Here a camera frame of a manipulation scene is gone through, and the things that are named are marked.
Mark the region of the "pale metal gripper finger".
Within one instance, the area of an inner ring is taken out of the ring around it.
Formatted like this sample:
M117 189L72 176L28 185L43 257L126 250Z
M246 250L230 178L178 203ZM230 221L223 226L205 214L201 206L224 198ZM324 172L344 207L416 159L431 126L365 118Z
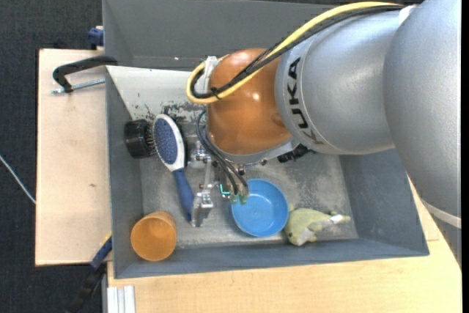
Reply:
M191 211L191 226L202 227L208 218L210 211L214 208L211 193L198 192L193 200Z
M197 162L197 166L204 167L204 182L199 190L201 191L202 194L210 194L212 187L213 187L212 156L202 146L201 142L196 142L195 147L196 147L195 161Z

